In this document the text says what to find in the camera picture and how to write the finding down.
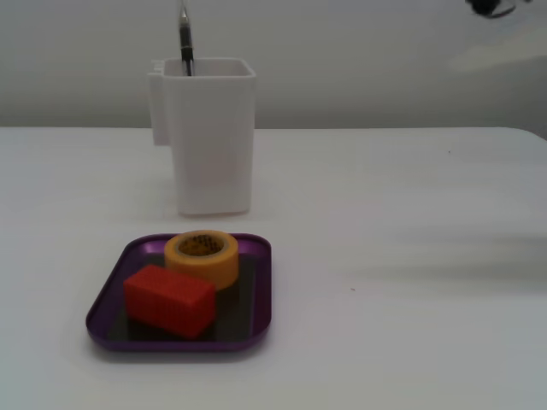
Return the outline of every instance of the black object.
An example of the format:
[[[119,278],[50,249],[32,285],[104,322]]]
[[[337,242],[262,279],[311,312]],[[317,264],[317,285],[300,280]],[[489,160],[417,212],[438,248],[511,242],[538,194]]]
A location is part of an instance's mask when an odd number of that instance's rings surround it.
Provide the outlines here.
[[[525,3],[530,3],[532,0],[522,0]],[[466,0],[471,4],[471,8],[477,15],[481,15],[486,19],[499,19],[510,15],[516,10],[516,5],[513,5],[507,9],[499,10],[498,8],[502,4],[502,0]]]
[[[180,8],[179,15],[179,37],[180,37],[180,57],[182,58],[183,64],[186,65],[186,73],[189,76],[192,76],[193,73],[193,62],[194,62],[194,49],[191,43],[191,30],[190,30],[190,19],[188,18],[188,13],[186,11],[186,6],[184,2]]]

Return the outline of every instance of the white wall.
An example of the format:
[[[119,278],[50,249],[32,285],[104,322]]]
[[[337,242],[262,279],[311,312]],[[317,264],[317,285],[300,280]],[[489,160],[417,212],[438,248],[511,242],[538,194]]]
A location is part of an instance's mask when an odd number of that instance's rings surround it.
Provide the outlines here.
[[[547,134],[547,1],[190,0],[198,56],[259,75],[259,127],[515,126]],[[175,0],[4,0],[0,123],[147,126]]]

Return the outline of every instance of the tray rim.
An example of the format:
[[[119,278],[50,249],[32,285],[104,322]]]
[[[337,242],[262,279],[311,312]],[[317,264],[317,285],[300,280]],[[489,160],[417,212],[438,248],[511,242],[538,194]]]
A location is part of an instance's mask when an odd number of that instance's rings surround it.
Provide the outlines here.
[[[104,282],[103,287],[97,294],[97,297],[95,298],[95,301],[91,305],[87,315],[85,316],[85,327],[87,329],[87,332],[89,336],[91,337],[91,340],[101,346],[104,349],[112,350],[112,351],[140,351],[140,352],[226,352],[226,351],[239,351],[248,349],[251,346],[257,344],[260,342],[268,333],[269,327],[272,322],[272,314],[271,314],[271,294],[273,292],[272,289],[272,245],[271,243],[265,239],[264,237],[260,237],[258,235],[254,235],[251,233],[231,233],[230,235],[233,235],[237,240],[251,240],[255,242],[259,242],[262,245],[264,245],[265,249],[268,250],[268,269],[269,269],[269,277],[270,277],[270,314],[268,317],[268,322],[266,326],[264,326],[264,329],[262,329],[259,333],[256,333],[255,335],[251,335],[247,339],[243,341],[238,342],[193,342],[193,341],[187,341],[187,342],[130,342],[130,341],[110,341],[104,337],[100,337],[96,333],[93,332],[93,330],[90,328],[90,322],[91,318],[93,317],[93,314],[96,312],[98,306],[101,304],[102,299],[104,298],[104,294],[106,293],[107,289],[109,288],[111,282],[114,280],[115,273],[118,271],[120,265],[123,263],[126,255],[129,253],[131,249],[133,249],[136,246],[139,246],[141,243],[150,242],[153,240],[160,240],[165,237],[174,237],[176,235],[179,235],[179,233],[155,233],[151,235],[145,235],[143,237],[138,237],[136,239],[133,239],[130,243],[126,245],[126,247],[123,249],[123,251],[120,254],[120,257],[118,258],[118,261],[115,263],[114,267],[112,268],[112,272],[110,272],[110,275],[107,277],[106,281]],[[160,348],[151,348],[155,343],[161,344]]]

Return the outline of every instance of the tape core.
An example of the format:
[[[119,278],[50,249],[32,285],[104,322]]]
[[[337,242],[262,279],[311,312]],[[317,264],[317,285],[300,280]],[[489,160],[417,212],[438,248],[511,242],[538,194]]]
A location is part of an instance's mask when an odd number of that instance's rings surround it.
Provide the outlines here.
[[[195,235],[184,237],[176,245],[177,253],[186,256],[211,256],[220,253],[226,246],[221,237],[214,235]]]

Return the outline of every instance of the cup handle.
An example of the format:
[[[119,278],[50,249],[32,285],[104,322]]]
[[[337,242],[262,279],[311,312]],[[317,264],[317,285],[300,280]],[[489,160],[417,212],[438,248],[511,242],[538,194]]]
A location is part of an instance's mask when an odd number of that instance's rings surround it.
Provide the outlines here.
[[[169,145],[165,109],[163,107],[163,61],[153,61],[153,72],[148,74],[148,99],[154,145]]]

